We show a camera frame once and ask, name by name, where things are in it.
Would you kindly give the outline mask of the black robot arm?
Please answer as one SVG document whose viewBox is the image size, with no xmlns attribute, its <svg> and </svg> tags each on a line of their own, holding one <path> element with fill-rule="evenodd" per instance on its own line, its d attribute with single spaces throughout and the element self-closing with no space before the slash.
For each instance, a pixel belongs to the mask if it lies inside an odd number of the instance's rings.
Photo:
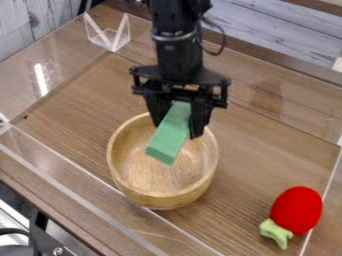
<svg viewBox="0 0 342 256">
<path fill-rule="evenodd" d="M 228 105 L 231 79 L 204 66 L 201 25 L 211 0 L 143 0 L 151 14 L 151 39 L 155 43 L 153 65 L 133 66 L 132 93 L 144 97 L 155 125 L 161 123 L 175 101 L 189 104 L 185 125 L 197 138 L 210 124 L 214 108 Z"/>
</svg>

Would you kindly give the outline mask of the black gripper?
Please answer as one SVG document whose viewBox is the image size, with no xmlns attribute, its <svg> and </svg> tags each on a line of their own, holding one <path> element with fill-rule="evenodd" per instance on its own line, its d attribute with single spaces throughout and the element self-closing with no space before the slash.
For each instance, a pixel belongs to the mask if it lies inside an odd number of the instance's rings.
<svg viewBox="0 0 342 256">
<path fill-rule="evenodd" d="M 189 137 L 200 137 L 210 123 L 212 108 L 226 108 L 231 80 L 203 64 L 201 40 L 189 38 L 156 38 L 157 63 L 133 66 L 132 93 L 145 99 L 155 126 L 159 126 L 172 106 L 172 101 L 192 102 Z"/>
</svg>

